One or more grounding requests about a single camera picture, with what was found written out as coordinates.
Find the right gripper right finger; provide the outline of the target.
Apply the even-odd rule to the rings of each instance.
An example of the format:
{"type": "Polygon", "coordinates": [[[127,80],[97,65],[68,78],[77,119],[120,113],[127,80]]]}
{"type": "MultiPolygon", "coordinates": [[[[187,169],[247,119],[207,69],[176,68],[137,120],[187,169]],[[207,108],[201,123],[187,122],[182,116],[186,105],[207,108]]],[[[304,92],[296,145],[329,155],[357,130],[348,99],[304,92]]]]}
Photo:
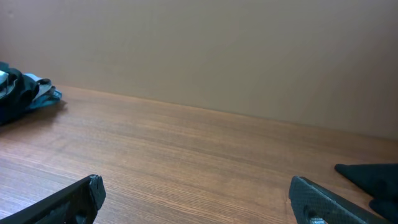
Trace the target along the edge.
{"type": "Polygon", "coordinates": [[[390,224],[304,177],[292,178],[289,199],[298,224],[390,224]]]}

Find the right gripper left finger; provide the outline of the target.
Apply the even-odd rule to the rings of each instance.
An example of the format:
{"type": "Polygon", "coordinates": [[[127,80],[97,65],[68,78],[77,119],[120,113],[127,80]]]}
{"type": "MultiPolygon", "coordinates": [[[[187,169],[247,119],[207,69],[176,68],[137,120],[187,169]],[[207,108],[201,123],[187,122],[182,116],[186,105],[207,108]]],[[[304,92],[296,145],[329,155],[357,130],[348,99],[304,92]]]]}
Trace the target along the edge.
{"type": "Polygon", "coordinates": [[[105,198],[102,176],[92,174],[1,219],[1,224],[92,224],[105,198]]]}

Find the light blue t-shirt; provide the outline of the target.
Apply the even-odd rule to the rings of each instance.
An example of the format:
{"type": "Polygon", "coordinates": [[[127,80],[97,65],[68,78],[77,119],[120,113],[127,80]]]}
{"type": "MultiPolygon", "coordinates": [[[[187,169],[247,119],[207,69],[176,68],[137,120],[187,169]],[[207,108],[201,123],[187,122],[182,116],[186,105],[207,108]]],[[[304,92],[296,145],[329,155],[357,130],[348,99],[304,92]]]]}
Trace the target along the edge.
{"type": "Polygon", "coordinates": [[[54,105],[59,103],[62,99],[62,92],[52,85],[50,79],[38,77],[33,73],[25,73],[24,76],[33,79],[39,87],[39,91],[35,95],[35,98],[26,108],[27,111],[54,105]]]}

